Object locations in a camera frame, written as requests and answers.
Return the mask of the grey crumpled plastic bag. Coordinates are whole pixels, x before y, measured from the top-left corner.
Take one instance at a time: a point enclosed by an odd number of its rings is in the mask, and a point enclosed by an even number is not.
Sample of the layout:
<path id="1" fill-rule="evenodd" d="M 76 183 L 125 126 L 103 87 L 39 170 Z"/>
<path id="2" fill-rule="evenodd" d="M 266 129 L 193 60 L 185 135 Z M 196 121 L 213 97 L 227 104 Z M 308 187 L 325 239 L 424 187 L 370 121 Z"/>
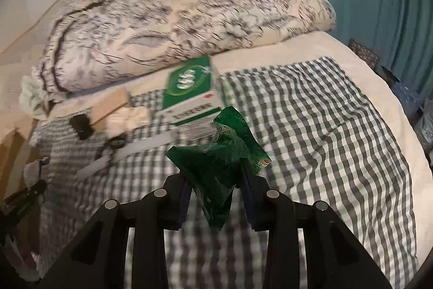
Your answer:
<path id="1" fill-rule="evenodd" d="M 49 164 L 50 158 L 44 157 L 28 163 L 24 167 L 24 183 L 27 188 L 30 188 L 40 180 L 42 168 Z"/>

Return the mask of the green snack wrapper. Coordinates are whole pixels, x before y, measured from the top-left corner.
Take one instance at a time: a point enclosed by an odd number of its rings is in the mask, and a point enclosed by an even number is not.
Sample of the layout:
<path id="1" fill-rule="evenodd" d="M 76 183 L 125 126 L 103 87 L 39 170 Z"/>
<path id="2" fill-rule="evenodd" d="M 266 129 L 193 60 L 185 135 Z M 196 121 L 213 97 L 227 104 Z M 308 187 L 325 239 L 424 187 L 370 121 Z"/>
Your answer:
<path id="1" fill-rule="evenodd" d="M 234 107 L 221 110 L 214 125 L 211 142 L 171 147 L 167 157 L 194 189 L 209 226 L 221 230 L 230 215 L 233 190 L 244 179 L 243 168 L 258 174 L 271 158 Z"/>

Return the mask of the beige wooden box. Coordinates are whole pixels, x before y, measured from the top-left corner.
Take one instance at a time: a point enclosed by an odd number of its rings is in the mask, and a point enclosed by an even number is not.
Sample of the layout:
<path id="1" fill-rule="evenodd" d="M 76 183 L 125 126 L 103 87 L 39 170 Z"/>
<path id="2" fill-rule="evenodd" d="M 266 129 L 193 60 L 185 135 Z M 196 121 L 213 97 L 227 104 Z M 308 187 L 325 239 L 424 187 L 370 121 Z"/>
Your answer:
<path id="1" fill-rule="evenodd" d="M 126 89 L 119 88 L 97 101 L 90 110 L 90 124 L 95 125 L 111 113 L 129 104 L 129 94 Z"/>

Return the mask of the white scrunchie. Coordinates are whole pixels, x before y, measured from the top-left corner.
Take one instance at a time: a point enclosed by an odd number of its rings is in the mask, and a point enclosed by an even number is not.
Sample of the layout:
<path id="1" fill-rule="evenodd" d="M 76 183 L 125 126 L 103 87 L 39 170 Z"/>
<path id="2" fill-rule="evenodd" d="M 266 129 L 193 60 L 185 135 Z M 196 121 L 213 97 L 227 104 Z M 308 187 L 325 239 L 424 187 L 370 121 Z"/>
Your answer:
<path id="1" fill-rule="evenodd" d="M 150 111 L 144 106 L 121 107 L 106 118 L 105 134 L 109 139 L 118 137 L 146 126 L 150 121 Z"/>

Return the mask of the pale green towel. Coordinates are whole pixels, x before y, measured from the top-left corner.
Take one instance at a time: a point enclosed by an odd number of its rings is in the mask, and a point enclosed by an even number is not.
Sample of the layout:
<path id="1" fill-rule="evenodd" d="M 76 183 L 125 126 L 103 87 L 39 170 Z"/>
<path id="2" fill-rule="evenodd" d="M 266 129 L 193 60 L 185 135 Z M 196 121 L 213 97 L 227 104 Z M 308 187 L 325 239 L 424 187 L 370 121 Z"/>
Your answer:
<path id="1" fill-rule="evenodd" d="M 30 76 L 21 79 L 19 103 L 22 110 L 37 120 L 47 120 L 50 112 L 48 94 Z"/>

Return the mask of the green white medicine box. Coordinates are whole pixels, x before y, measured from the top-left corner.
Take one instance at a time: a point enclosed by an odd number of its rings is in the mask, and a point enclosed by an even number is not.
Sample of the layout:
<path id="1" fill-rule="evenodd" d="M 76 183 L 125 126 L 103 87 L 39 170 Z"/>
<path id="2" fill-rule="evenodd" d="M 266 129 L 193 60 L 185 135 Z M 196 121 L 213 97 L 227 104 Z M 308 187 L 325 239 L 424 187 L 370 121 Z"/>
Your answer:
<path id="1" fill-rule="evenodd" d="M 190 59 L 169 74 L 161 114 L 184 138 L 214 133 L 213 120 L 225 107 L 219 73 L 209 55 Z"/>

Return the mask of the floral patterned duvet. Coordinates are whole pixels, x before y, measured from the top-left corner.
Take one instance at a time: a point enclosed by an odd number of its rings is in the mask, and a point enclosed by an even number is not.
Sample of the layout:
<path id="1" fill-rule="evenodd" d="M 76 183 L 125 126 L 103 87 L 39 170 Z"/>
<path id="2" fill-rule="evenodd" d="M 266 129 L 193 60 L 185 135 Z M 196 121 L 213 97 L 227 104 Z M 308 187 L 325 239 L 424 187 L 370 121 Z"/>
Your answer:
<path id="1" fill-rule="evenodd" d="M 32 78 L 52 95 L 77 92 L 335 22 L 328 0 L 64 0 Z"/>

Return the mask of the brown cardboard box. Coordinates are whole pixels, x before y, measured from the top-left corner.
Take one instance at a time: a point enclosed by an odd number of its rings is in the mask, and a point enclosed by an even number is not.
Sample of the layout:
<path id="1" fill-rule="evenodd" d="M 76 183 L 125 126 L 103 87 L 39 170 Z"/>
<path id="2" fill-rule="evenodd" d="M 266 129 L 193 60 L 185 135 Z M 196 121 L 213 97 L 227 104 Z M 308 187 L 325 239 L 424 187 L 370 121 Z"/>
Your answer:
<path id="1" fill-rule="evenodd" d="M 36 122 L 23 117 L 1 132 L 1 200 L 24 188 L 24 168 L 39 158 L 30 144 Z"/>

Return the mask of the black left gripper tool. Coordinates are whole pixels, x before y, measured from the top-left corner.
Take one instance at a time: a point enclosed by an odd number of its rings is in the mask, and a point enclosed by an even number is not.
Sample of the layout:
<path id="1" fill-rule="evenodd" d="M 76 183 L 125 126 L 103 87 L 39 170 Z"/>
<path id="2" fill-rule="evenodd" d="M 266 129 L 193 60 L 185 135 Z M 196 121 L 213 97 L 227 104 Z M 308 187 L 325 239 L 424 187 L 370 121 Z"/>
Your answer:
<path id="1" fill-rule="evenodd" d="M 46 190 L 46 182 L 39 180 L 30 188 L 24 188 L 1 201 L 1 241 L 16 227 L 36 205 L 40 195 Z"/>

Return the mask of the small black cube device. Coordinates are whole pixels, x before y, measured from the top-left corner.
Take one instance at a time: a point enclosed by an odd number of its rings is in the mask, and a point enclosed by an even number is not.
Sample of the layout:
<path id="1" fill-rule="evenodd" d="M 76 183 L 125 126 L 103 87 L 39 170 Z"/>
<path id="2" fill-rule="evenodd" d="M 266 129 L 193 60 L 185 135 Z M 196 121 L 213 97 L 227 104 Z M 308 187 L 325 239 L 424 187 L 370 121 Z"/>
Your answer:
<path id="1" fill-rule="evenodd" d="M 93 135 L 90 118 L 86 114 L 77 114 L 70 118 L 70 126 L 75 130 L 80 140 L 86 140 Z"/>

